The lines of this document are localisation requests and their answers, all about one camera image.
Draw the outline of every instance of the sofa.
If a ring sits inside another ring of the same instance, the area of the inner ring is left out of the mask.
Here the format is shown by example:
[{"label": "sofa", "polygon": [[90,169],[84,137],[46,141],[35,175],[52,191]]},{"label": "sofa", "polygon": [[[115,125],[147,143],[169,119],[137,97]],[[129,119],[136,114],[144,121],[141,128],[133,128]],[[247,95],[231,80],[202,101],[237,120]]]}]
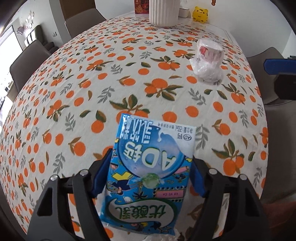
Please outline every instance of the sofa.
[{"label": "sofa", "polygon": [[47,40],[44,38],[44,34],[40,25],[37,25],[29,33],[29,35],[25,39],[25,45],[28,47],[29,44],[32,43],[34,40],[39,40],[39,42],[42,43],[46,50],[51,54],[59,49],[57,46],[54,45],[54,42],[47,42]]}]

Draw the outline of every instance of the white ribbed container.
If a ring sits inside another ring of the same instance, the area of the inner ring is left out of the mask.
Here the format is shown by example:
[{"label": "white ribbed container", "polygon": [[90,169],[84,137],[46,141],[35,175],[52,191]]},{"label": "white ribbed container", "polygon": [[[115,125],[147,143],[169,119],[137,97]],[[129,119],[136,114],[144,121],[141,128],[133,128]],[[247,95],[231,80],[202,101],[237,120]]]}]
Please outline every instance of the white ribbed container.
[{"label": "white ribbed container", "polygon": [[181,0],[149,0],[149,21],[157,27],[173,27],[178,23]]}]

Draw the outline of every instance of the blue drink carton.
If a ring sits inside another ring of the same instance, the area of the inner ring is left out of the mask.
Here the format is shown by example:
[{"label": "blue drink carton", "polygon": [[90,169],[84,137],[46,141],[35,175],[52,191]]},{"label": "blue drink carton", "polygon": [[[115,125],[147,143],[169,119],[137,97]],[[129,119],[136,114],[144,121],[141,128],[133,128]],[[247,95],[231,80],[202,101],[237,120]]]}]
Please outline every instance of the blue drink carton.
[{"label": "blue drink carton", "polygon": [[174,235],[195,127],[122,114],[100,219],[120,229]]}]

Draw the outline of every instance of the yellow piggy bank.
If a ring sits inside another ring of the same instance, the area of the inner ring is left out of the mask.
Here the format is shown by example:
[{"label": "yellow piggy bank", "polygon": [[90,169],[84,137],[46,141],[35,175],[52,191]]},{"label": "yellow piggy bank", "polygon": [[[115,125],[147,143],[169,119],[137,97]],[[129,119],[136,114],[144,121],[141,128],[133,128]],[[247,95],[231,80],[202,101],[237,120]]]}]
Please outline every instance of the yellow piggy bank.
[{"label": "yellow piggy bank", "polygon": [[200,7],[195,7],[192,18],[194,21],[198,21],[201,23],[206,23],[208,19],[208,10]]}]

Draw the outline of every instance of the dining table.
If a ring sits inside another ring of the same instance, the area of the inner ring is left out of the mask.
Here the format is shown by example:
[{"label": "dining table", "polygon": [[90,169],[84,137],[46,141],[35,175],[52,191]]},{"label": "dining table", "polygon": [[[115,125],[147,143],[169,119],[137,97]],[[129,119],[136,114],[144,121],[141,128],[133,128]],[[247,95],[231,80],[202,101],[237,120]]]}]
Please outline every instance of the dining table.
[{"label": "dining table", "polygon": [[[181,18],[160,28],[148,15],[125,15],[84,31],[44,61],[18,94],[0,136],[1,186],[24,232],[49,178],[73,176],[99,161],[114,144],[122,113],[195,126],[194,156],[223,175],[247,175],[261,196],[268,130],[260,90],[235,39],[213,28]],[[217,82],[193,73],[189,60],[199,39],[224,49]],[[99,214],[103,200],[104,193],[94,199]],[[204,199],[189,182],[183,202],[176,237],[168,240],[189,238]],[[214,238],[223,233],[228,203],[224,194]],[[83,237],[73,194],[69,206]],[[105,230],[116,241],[146,237],[107,224]]]}]

